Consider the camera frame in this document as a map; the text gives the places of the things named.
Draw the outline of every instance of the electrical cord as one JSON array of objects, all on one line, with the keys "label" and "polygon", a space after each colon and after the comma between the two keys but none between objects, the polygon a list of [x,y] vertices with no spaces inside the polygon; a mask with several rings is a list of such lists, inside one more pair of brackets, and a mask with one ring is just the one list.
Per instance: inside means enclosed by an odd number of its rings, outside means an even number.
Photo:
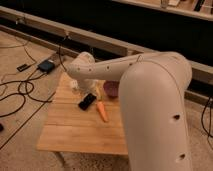
[{"label": "electrical cord", "polygon": [[33,63],[30,64],[30,65],[32,66],[32,65],[37,64],[37,61],[29,54],[29,52],[27,51],[27,49],[26,49],[26,47],[24,46],[23,42],[22,42],[21,40],[18,40],[18,38],[17,38],[16,36],[15,36],[15,39],[16,39],[16,41],[18,41],[19,43],[21,43],[21,44],[23,45],[22,47],[23,47],[25,53],[26,53],[27,56],[33,61]]},{"label": "electrical cord", "polygon": [[211,127],[212,127],[212,107],[213,107],[213,100],[212,100],[210,108],[209,108],[210,109],[210,111],[209,111],[209,132],[208,132],[208,136],[207,136],[207,142],[208,142],[210,148],[213,150],[213,146],[209,140],[210,135],[211,135]]},{"label": "electrical cord", "polygon": [[64,37],[63,40],[61,41],[61,43],[59,44],[59,47],[58,47],[58,56],[59,56],[59,60],[60,60],[60,64],[61,66],[63,67],[64,71],[67,72],[67,69],[66,67],[64,66],[63,64],[63,60],[61,58],[61,47],[62,47],[62,44],[65,40],[67,40],[68,36]]},{"label": "electrical cord", "polygon": [[[207,109],[208,106],[209,106],[209,128],[207,130],[206,127],[205,127],[205,124],[204,124],[204,115],[205,115],[205,112],[206,112],[206,109]],[[213,107],[213,99],[212,99],[212,97],[209,97],[209,99],[207,100],[207,102],[205,104],[203,112],[201,114],[201,125],[203,127],[203,130],[207,134],[207,142],[208,142],[210,148],[213,150],[213,146],[212,146],[212,144],[210,142],[210,138],[213,138],[213,135],[211,133],[211,127],[212,127],[212,107]]]},{"label": "electrical cord", "polygon": [[[19,86],[18,86],[18,92],[19,92],[20,94],[27,95],[31,100],[34,100],[34,101],[37,101],[37,102],[41,102],[41,103],[51,103],[52,101],[46,101],[46,100],[36,99],[36,98],[34,98],[34,97],[32,97],[32,96],[30,95],[30,93],[31,93],[32,91],[29,91],[29,90],[28,90],[28,83],[29,83],[29,80],[31,80],[31,77],[33,76],[33,74],[34,74],[34,73],[32,73],[32,74],[26,79],[26,81],[23,81],[23,82],[21,82],[21,83],[19,84]],[[21,87],[22,87],[23,84],[24,84],[24,88],[25,88],[25,92],[24,92],[24,93],[21,91]]]},{"label": "electrical cord", "polygon": [[211,98],[212,97],[209,97],[209,99],[207,100],[205,107],[203,109],[203,112],[201,114],[201,125],[203,127],[203,130],[206,132],[206,134],[209,135],[209,137],[213,138],[213,135],[211,133],[209,133],[209,131],[206,129],[205,124],[204,124],[204,115],[205,115],[207,107],[210,105]]},{"label": "electrical cord", "polygon": [[[30,74],[30,77],[31,77],[36,71],[37,71],[37,69],[36,69],[35,71],[33,71],[32,74]],[[7,99],[7,98],[9,98],[9,97],[11,97],[11,96],[21,96],[21,97],[23,98],[23,102],[22,102],[22,104],[21,104],[17,109],[15,109],[14,111],[12,111],[12,112],[10,112],[10,113],[7,113],[7,114],[1,114],[1,115],[0,115],[0,118],[10,116],[10,115],[12,115],[12,114],[14,114],[14,113],[16,113],[16,112],[18,112],[19,110],[22,109],[23,106],[24,106],[25,103],[26,103],[26,96],[25,96],[25,95],[30,94],[31,92],[33,92],[34,87],[35,87],[34,84],[33,84],[32,82],[30,82],[30,81],[38,80],[38,79],[40,79],[43,75],[44,75],[44,73],[41,74],[41,75],[38,76],[38,77],[35,77],[35,78],[27,78],[26,80],[15,80],[15,81],[9,81],[9,82],[5,82],[5,83],[1,83],[0,86],[8,85],[8,84],[14,84],[14,83],[20,83],[20,84],[25,83],[25,84],[30,84],[30,85],[31,85],[31,89],[30,89],[30,90],[27,89],[26,92],[24,92],[24,93],[18,90],[18,92],[16,92],[16,93],[11,93],[11,94],[9,94],[9,95],[7,95],[7,96],[1,98],[1,99],[0,99],[0,102],[3,101],[3,100],[5,100],[5,99]]]},{"label": "electrical cord", "polygon": [[[47,101],[49,101],[53,96],[54,96],[54,94],[55,94],[55,92],[54,93],[52,93],[48,98],[47,98]],[[31,115],[30,115],[30,117],[6,140],[6,142],[2,145],[2,146],[0,146],[0,150],[2,150],[4,147],[5,147],[5,145],[7,145],[7,143],[27,124],[27,122],[33,117],[33,116],[35,116],[35,114],[45,105],[46,103],[42,103],[39,107],[38,107],[38,109],[35,111],[35,112],[33,112]]]},{"label": "electrical cord", "polygon": [[[11,74],[5,74],[2,76],[1,78],[1,83],[4,83],[4,79],[7,77],[7,76],[10,76],[10,75],[17,75],[19,72],[15,72],[15,73],[11,73]],[[0,97],[4,95],[4,93],[6,92],[6,90],[8,89],[8,86],[7,85],[4,85],[5,88],[3,89],[2,93],[0,94]]]}]

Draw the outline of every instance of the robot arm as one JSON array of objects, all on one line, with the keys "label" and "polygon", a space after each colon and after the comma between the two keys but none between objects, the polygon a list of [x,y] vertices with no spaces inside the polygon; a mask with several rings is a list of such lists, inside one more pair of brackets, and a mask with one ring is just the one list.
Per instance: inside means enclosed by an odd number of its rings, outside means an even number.
[{"label": "robot arm", "polygon": [[81,53],[68,68],[78,83],[120,81],[119,102],[132,171],[191,171],[184,91],[192,72],[175,52],[104,62]]}]

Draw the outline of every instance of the wooden tabletop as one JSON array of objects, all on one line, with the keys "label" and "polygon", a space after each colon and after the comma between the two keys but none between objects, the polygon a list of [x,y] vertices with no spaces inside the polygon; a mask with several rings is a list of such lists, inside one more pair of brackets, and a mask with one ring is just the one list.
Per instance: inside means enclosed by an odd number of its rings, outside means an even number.
[{"label": "wooden tabletop", "polygon": [[118,99],[109,99],[100,83],[102,99],[109,115],[104,123],[94,102],[87,111],[78,103],[79,93],[71,91],[71,78],[62,74],[37,149],[104,154],[127,154]]}]

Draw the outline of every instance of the red object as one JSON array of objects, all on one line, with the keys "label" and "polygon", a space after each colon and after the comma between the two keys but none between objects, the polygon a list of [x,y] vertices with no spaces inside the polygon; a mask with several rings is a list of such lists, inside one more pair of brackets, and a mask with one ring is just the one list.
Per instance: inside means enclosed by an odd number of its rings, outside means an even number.
[{"label": "red object", "polygon": [[112,98],[118,97],[119,82],[105,81],[103,87],[104,87],[104,91],[109,97],[112,97]]}]

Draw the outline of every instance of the carrot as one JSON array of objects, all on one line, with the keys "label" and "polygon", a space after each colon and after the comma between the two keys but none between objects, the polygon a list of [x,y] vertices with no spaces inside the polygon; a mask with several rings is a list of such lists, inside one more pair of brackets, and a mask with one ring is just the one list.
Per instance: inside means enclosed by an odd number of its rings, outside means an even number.
[{"label": "carrot", "polygon": [[103,119],[104,122],[109,122],[109,118],[108,118],[108,115],[105,111],[105,107],[104,107],[104,104],[102,101],[98,101],[97,104],[97,109],[101,115],[101,118]]}]

